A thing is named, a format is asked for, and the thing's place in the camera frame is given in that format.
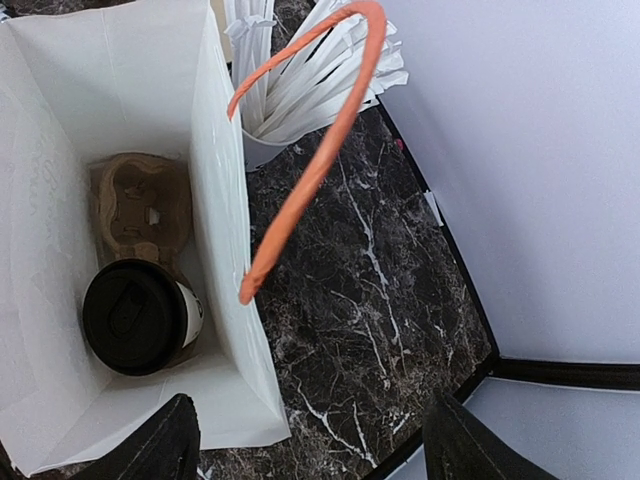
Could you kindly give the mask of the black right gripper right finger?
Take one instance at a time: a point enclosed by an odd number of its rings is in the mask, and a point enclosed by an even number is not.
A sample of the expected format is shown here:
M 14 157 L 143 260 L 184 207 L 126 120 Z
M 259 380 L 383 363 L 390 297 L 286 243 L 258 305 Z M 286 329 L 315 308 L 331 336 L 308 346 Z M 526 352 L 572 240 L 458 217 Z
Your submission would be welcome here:
M 422 439 L 430 479 L 551 479 L 511 449 L 448 393 L 435 390 L 423 416 Z

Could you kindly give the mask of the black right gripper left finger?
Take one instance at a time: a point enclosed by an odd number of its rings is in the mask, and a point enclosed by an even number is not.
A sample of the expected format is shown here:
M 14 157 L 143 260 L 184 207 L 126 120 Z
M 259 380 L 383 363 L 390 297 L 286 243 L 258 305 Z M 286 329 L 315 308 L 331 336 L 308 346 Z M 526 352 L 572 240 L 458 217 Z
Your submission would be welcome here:
M 194 479 L 200 430 L 193 400 L 176 394 L 111 452 L 82 470 L 84 479 Z

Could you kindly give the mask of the brown pulp cup carrier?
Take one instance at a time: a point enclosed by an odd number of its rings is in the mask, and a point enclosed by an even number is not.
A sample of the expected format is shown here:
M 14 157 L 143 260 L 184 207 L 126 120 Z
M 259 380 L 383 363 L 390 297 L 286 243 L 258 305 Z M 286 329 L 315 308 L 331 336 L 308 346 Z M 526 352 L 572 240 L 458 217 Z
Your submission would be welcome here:
M 129 152 L 90 168 L 91 217 L 106 261 L 136 259 L 182 275 L 179 257 L 192 231 L 185 163 Z

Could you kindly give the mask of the cream bear paper bag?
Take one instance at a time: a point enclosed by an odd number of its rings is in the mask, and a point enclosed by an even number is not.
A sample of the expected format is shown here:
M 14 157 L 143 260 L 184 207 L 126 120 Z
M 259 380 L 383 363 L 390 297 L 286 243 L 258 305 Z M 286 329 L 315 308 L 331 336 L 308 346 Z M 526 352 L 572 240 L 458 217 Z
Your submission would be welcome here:
M 1 440 L 26 475 L 98 459 L 177 394 L 201 450 L 290 437 L 254 297 L 354 123 L 386 34 L 257 253 L 243 131 L 206 1 L 1 25 Z

